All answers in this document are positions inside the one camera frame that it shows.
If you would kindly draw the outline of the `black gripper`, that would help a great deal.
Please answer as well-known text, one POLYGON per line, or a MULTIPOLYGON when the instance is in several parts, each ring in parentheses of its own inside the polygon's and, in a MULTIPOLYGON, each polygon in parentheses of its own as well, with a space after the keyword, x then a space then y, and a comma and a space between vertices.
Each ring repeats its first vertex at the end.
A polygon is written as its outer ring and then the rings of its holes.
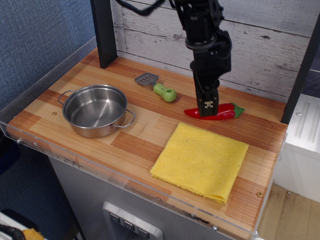
POLYGON ((218 114, 219 77, 231 71, 232 41, 227 31, 218 30, 204 42, 189 42, 197 107, 201 117, 218 114))

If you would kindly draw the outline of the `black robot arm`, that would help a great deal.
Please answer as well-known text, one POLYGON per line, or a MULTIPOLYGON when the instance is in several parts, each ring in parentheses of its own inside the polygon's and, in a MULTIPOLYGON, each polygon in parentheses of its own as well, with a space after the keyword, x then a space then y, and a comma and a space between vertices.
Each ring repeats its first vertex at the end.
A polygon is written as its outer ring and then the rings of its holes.
POLYGON ((201 117, 215 116, 219 107, 219 78, 231 71, 232 41, 220 29, 223 7, 217 0, 172 0, 182 28, 185 45, 193 52, 193 72, 197 107, 201 117))

